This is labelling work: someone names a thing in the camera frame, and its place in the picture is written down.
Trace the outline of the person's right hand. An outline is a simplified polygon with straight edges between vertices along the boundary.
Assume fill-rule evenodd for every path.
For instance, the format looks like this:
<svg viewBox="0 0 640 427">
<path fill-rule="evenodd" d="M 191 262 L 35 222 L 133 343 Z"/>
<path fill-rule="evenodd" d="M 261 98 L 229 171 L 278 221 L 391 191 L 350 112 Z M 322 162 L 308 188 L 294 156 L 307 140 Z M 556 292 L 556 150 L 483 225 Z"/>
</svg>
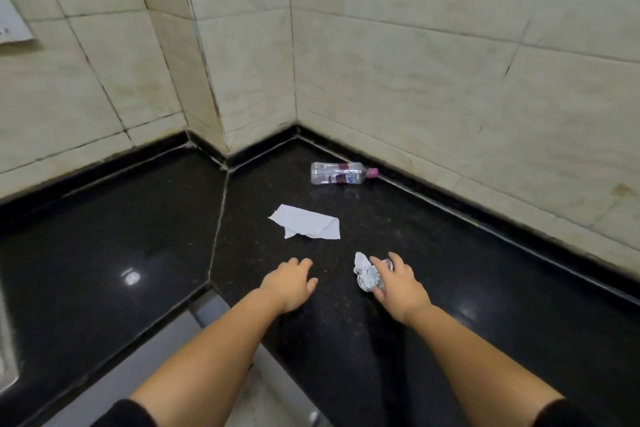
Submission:
<svg viewBox="0 0 640 427">
<path fill-rule="evenodd" d="M 388 303 L 382 306 L 396 321 L 414 328 L 417 314 L 428 309 L 431 301 L 424 286 L 416 280 L 413 269 L 405 263 L 405 273 L 394 273 L 387 261 L 373 256 L 369 260 L 378 269 L 388 295 Z"/>
</svg>

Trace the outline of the person's left hand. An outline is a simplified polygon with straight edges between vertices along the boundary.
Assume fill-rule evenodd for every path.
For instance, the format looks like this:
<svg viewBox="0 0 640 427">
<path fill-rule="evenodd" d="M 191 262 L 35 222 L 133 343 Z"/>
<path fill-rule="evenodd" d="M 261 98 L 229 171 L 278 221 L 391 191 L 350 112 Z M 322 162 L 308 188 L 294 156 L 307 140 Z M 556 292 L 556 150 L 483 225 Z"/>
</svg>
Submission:
<svg viewBox="0 0 640 427">
<path fill-rule="evenodd" d="M 312 266 L 309 258 L 282 262 L 264 277 L 259 290 L 269 295 L 280 314 L 292 312 L 305 303 L 302 302 L 303 287 L 311 278 L 308 274 Z"/>
</svg>

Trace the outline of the silver foil ball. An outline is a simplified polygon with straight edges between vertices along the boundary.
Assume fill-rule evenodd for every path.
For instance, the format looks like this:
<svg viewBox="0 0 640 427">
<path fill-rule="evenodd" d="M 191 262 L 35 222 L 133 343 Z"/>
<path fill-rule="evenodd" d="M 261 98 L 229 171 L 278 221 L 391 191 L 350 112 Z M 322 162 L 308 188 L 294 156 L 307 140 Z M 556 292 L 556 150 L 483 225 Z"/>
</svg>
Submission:
<svg viewBox="0 0 640 427">
<path fill-rule="evenodd" d="M 378 269 L 362 252 L 356 252 L 353 272 L 358 286 L 366 293 L 372 293 L 375 288 L 385 290 L 383 280 Z"/>
</svg>

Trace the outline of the person's left forearm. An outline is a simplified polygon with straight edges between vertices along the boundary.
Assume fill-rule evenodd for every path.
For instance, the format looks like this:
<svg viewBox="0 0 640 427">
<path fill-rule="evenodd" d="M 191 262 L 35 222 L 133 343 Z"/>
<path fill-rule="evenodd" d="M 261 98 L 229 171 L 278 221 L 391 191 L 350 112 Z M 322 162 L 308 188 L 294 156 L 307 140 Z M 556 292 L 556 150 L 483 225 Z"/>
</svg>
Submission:
<svg viewBox="0 0 640 427">
<path fill-rule="evenodd" d="M 224 425 L 283 304 L 274 290 L 255 289 L 178 350 L 130 399 L 157 427 Z"/>
</svg>

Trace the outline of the person's right forearm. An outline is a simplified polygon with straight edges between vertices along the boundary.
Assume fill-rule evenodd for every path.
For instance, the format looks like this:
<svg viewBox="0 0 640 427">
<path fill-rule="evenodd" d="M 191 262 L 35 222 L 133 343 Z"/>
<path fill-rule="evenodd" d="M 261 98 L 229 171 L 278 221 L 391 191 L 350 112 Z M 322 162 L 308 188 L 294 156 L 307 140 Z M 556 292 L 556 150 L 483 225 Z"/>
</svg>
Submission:
<svg viewBox="0 0 640 427">
<path fill-rule="evenodd" d="M 546 407 L 564 398 L 434 305 L 413 307 L 403 319 L 432 350 L 473 427 L 532 427 Z"/>
</svg>

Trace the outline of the torn white paper piece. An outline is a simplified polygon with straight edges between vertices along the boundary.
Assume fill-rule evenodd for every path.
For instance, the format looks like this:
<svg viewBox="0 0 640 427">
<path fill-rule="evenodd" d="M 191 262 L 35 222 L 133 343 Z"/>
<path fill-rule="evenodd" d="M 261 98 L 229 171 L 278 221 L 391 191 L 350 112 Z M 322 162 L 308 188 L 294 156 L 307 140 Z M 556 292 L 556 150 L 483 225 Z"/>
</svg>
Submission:
<svg viewBox="0 0 640 427">
<path fill-rule="evenodd" d="M 340 220 L 333 216 L 281 204 L 269 220 L 284 229 L 284 238 L 300 235 L 311 239 L 340 239 Z"/>
</svg>

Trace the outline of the clear plastic bottle pink cap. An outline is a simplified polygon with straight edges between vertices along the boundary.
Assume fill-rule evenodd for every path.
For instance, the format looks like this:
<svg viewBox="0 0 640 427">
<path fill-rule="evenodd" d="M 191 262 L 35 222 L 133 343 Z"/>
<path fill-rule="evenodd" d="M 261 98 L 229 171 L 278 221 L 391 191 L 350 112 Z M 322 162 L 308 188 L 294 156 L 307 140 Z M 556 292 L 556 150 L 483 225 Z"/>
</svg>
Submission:
<svg viewBox="0 0 640 427">
<path fill-rule="evenodd" d="M 314 185 L 362 185 L 379 177 L 379 169 L 361 162 L 314 162 L 310 167 L 310 182 Z"/>
</svg>

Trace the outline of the black shirt sleeve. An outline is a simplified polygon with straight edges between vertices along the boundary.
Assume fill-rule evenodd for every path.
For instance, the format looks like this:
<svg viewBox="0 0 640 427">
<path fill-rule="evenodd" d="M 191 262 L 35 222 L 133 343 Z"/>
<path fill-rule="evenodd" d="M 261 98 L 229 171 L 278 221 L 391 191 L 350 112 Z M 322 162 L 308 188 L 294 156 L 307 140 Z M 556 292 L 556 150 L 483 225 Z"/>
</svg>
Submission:
<svg viewBox="0 0 640 427">
<path fill-rule="evenodd" d="M 121 399 L 113 404 L 89 427 L 158 427 L 148 411 L 132 399 Z"/>
<path fill-rule="evenodd" d="M 531 427 L 600 427 L 580 407 L 566 398 L 545 406 Z"/>
</svg>

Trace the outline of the white wall plate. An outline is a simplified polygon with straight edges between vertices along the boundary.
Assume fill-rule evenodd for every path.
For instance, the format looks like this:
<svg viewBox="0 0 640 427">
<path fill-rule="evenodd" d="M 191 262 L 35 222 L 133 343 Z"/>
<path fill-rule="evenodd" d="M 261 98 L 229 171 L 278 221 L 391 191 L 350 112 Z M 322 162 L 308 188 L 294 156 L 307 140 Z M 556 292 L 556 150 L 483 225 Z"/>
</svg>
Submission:
<svg viewBox="0 0 640 427">
<path fill-rule="evenodd" d="M 11 0 L 0 0 L 0 47 L 37 49 L 38 38 Z"/>
</svg>

